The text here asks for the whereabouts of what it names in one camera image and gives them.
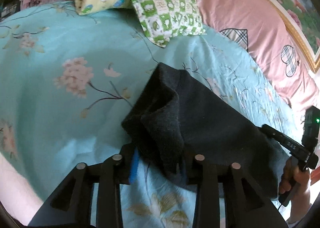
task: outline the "bed sheet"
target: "bed sheet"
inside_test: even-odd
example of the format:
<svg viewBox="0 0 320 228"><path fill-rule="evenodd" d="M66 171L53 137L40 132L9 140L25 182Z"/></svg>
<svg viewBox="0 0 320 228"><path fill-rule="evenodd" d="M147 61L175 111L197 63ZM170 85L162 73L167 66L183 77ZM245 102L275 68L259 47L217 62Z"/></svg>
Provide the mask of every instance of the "bed sheet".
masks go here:
<svg viewBox="0 0 320 228"><path fill-rule="evenodd" d="M257 126L301 140L292 110L250 55L205 29L160 48L132 10L78 16L64 2L10 16L0 23L2 153L45 200L77 163L103 162L130 142L121 121L158 62L187 70ZM124 227L192 225L196 195L152 165L140 162L121 195Z"/></svg>

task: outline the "gold frame trim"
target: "gold frame trim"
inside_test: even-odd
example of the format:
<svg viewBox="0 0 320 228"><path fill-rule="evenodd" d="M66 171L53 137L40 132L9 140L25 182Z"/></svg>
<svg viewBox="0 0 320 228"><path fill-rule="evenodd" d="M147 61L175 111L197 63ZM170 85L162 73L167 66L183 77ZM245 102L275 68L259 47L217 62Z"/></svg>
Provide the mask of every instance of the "gold frame trim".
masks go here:
<svg viewBox="0 0 320 228"><path fill-rule="evenodd" d="M312 58L312 54L310 53L309 49L307 48L305 42L302 40L300 34L298 31L294 28L294 26L291 24L289 19L279 10L279 8L271 1L267 0L278 12L281 19L284 22L284 25L288 31L288 33L292 36L293 40L296 42L300 50L303 52L310 69L313 71L313 73L317 73L317 71L320 69L320 56L317 58L316 61Z"/></svg>

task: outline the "dark gray cloth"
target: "dark gray cloth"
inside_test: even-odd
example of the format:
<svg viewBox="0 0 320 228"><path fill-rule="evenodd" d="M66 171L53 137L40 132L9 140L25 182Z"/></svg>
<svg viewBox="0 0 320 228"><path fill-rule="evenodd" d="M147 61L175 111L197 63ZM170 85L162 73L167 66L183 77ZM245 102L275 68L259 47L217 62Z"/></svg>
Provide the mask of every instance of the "dark gray cloth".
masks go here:
<svg viewBox="0 0 320 228"><path fill-rule="evenodd" d="M240 163L267 197L278 196L288 155L185 70L159 63L122 126L142 156L181 187L183 178L172 177L189 144L212 163Z"/></svg>

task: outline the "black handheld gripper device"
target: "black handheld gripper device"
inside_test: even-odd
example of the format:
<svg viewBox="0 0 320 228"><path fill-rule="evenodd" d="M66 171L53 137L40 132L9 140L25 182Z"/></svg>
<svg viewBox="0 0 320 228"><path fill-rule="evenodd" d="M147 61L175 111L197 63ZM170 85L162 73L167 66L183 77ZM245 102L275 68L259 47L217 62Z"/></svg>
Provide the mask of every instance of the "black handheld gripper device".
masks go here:
<svg viewBox="0 0 320 228"><path fill-rule="evenodd" d="M306 110L302 145L266 124L261 127L261 131L288 149L292 155L292 168L298 166L304 172L307 168L315 169L318 164L319 158L314 152L318 144L319 127L320 110L311 106ZM300 186L293 178L290 184L291 190L279 196L279 202L285 207Z"/></svg>

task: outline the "floral headboard panel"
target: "floral headboard panel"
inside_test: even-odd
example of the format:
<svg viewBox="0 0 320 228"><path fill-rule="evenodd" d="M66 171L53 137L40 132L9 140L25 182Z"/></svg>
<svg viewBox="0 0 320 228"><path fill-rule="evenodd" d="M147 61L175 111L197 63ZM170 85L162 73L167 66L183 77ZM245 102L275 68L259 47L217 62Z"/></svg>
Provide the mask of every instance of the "floral headboard panel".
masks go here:
<svg viewBox="0 0 320 228"><path fill-rule="evenodd" d="M320 15L311 0L269 0L303 52L310 69L320 68Z"/></svg>

